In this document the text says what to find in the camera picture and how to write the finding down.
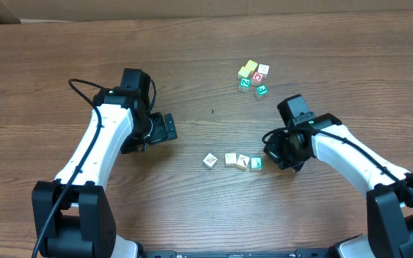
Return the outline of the yellow top wooden block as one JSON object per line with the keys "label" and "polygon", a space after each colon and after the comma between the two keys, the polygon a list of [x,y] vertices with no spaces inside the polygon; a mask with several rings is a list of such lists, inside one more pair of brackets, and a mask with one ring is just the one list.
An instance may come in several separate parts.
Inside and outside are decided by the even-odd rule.
{"label": "yellow top wooden block", "polygon": [[224,162],[226,167],[234,167],[237,163],[237,154],[236,153],[225,153]]}

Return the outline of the green A block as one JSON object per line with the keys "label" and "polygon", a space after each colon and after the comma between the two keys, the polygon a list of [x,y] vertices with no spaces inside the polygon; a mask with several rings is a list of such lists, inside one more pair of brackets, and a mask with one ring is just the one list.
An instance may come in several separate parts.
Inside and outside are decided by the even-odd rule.
{"label": "green A block", "polygon": [[250,170],[251,171],[261,171],[263,168],[261,157],[251,157],[250,159]]}

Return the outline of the white block with blue side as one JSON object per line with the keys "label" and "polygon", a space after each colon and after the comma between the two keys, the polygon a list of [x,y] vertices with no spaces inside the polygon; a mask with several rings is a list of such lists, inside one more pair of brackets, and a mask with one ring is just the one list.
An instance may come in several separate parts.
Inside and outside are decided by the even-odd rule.
{"label": "white block with blue side", "polygon": [[217,157],[211,153],[208,153],[206,157],[203,159],[202,163],[209,169],[212,170],[213,167],[217,164]]}

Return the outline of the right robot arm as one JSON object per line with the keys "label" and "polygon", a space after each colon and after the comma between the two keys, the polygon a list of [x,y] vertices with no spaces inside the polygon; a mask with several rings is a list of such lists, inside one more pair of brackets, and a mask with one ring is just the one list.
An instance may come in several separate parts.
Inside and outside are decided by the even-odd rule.
{"label": "right robot arm", "polygon": [[262,137],[270,160],[299,171],[316,158],[366,199],[367,233],[334,244],[323,257],[413,257],[413,173],[357,140],[334,115],[315,115],[302,95],[284,99],[277,110],[284,127]]}

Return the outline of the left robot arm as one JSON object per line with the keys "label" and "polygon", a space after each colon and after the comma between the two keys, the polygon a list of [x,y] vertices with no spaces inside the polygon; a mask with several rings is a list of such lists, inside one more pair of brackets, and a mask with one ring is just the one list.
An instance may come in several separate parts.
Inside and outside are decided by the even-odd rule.
{"label": "left robot arm", "polygon": [[152,111],[156,86],[140,69],[126,68],[119,86],[101,87],[87,99],[90,123],[65,167],[32,191],[37,233],[32,256],[144,257],[138,242],[118,236],[106,196],[118,154],[177,137],[171,114]]}

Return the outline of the white block with feather picture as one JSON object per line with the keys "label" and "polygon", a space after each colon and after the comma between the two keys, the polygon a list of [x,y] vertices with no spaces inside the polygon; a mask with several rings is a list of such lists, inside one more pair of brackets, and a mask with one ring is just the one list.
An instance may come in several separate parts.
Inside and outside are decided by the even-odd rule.
{"label": "white block with feather picture", "polygon": [[235,166],[237,168],[240,168],[240,169],[246,171],[247,168],[248,168],[249,163],[250,163],[250,157],[239,154],[238,157],[237,157],[237,162],[235,163]]}

